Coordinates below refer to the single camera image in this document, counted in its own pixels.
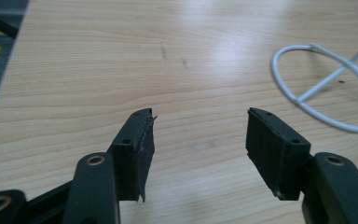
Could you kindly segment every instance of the wooden tabletop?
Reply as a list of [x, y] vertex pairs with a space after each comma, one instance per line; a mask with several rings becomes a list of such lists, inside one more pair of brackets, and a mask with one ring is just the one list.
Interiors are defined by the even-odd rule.
[[[0, 190], [27, 198], [106, 151], [127, 117], [152, 107], [156, 153], [146, 202], [122, 223], [304, 223], [301, 201], [274, 198], [246, 155], [247, 109], [283, 119], [358, 167], [358, 133], [320, 122], [282, 94], [272, 55], [319, 43], [358, 51], [358, 1], [39, 1], [28, 7], [0, 88]], [[287, 85], [308, 90], [340, 64], [308, 52], [281, 59]], [[350, 72], [309, 101], [358, 124]]]

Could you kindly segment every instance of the black plastic part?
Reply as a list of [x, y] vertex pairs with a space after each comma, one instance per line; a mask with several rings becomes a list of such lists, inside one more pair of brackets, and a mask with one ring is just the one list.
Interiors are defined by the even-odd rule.
[[152, 109], [139, 110], [127, 119], [107, 152], [114, 158], [120, 201], [145, 201], [145, 183], [155, 152]]
[[358, 223], [356, 166], [344, 157], [321, 152], [314, 157], [311, 173], [329, 217], [328, 223]]
[[83, 157], [76, 167], [62, 223], [120, 223], [115, 185], [110, 154]]
[[22, 191], [11, 189], [0, 191], [0, 223], [29, 223], [27, 201]]
[[72, 181], [48, 191], [28, 202], [31, 223], [61, 223]]
[[313, 157], [310, 155], [306, 166], [300, 168], [299, 182], [304, 200], [301, 206], [305, 222], [307, 224], [328, 223], [328, 216], [324, 204], [312, 179]]
[[310, 142], [268, 111], [250, 108], [248, 113], [249, 158], [276, 197], [298, 200], [298, 170], [308, 161]]

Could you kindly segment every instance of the white wire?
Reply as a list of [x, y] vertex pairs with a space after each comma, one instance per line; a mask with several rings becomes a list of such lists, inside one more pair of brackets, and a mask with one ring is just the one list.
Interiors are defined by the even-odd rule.
[[[297, 98], [289, 90], [289, 88], [287, 88], [286, 84], [284, 83], [284, 81], [281, 77], [281, 74], [279, 72], [279, 67], [278, 67], [279, 57], [281, 57], [281, 55], [283, 55], [285, 52], [291, 51], [291, 50], [307, 50], [307, 51], [318, 52], [318, 53], [328, 56], [340, 63], [343, 63], [345, 66], [338, 68], [338, 70], [336, 70], [334, 73], [330, 74], [328, 77], [323, 79], [320, 83], [318, 83], [316, 86], [312, 87], [309, 91], [305, 92], [303, 95], [301, 95], [300, 97]], [[319, 45], [315, 45], [315, 44], [292, 45], [292, 46], [284, 47], [275, 53], [275, 55], [272, 58], [271, 70], [272, 70], [272, 75], [275, 77], [275, 81], [277, 82], [278, 86], [281, 88], [283, 93], [289, 98], [289, 100], [292, 101], [294, 104], [298, 105], [300, 108], [302, 108], [303, 110], [305, 110], [306, 112], [311, 114], [316, 119], [319, 119], [327, 124], [330, 124], [334, 127], [337, 127], [337, 128], [343, 129], [343, 130], [358, 133], [358, 126], [344, 123], [344, 122], [338, 121], [336, 119], [332, 119], [332, 118], [326, 116], [325, 114], [317, 111], [316, 109], [312, 108], [311, 106], [307, 105], [304, 102], [305, 100], [310, 98], [315, 92], [319, 91], [323, 86], [327, 85], [334, 78], [341, 75], [346, 70], [347, 67], [350, 68], [356, 76], [358, 76], [358, 65], [355, 63], [357, 60], [358, 60], [358, 53], [351, 60], [347, 60], [347, 59], [339, 56], [338, 54], [334, 53], [333, 51], [325, 49]]]

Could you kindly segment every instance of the coiled white cable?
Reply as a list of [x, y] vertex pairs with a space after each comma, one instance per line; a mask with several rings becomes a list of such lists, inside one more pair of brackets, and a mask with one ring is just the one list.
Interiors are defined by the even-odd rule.
[[[328, 77], [324, 78], [321, 82], [316, 84], [314, 87], [310, 88], [308, 91], [303, 93], [301, 96], [297, 97], [289, 90], [289, 88], [287, 88], [286, 84], [284, 83], [284, 81], [281, 77], [281, 74], [279, 72], [279, 67], [278, 67], [279, 57], [281, 57], [285, 52], [292, 51], [292, 50], [307, 50], [307, 51], [317, 52], [317, 53], [320, 53], [327, 57], [330, 57], [339, 63], [344, 64], [344, 66], [338, 68], [335, 72], [330, 74]], [[294, 104], [298, 105], [300, 108], [302, 108], [303, 110], [305, 110], [306, 112], [311, 114], [316, 119], [319, 119], [327, 124], [330, 124], [334, 127], [337, 127], [337, 128], [343, 129], [343, 130], [358, 133], [358, 126], [344, 123], [344, 122], [338, 121], [336, 119], [332, 119], [305, 103], [305, 101], [307, 99], [309, 99], [314, 93], [319, 91], [322, 87], [327, 85], [334, 78], [341, 75], [347, 68], [351, 69], [352, 72], [356, 76], [358, 76], [358, 65], [356, 64], [356, 61], [358, 61], [358, 53], [351, 60], [348, 60], [348, 59], [336, 54], [335, 52], [333, 52], [329, 49], [325, 49], [322, 46], [319, 46], [317, 44], [292, 45], [292, 46], [284, 47], [275, 53], [274, 57], [272, 58], [271, 69], [272, 69], [272, 74], [273, 74], [278, 86], [281, 88], [283, 93], [289, 98], [289, 100], [292, 101]]]

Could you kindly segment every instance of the wood grain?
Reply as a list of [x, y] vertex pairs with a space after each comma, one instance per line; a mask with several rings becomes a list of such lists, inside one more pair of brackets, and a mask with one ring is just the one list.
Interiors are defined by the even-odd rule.
[[[300, 202], [280, 202], [246, 156], [252, 107], [279, 116], [358, 166], [358, 134], [292, 105], [269, 71], [286, 45], [358, 51], [358, 1], [32, 0], [0, 89], [0, 190], [28, 199], [73, 177], [105, 151], [131, 112], [152, 107], [156, 154], [146, 203], [121, 203], [123, 223], [304, 223]], [[295, 93], [339, 64], [283, 56]], [[358, 80], [331, 83], [310, 101], [358, 124]]]

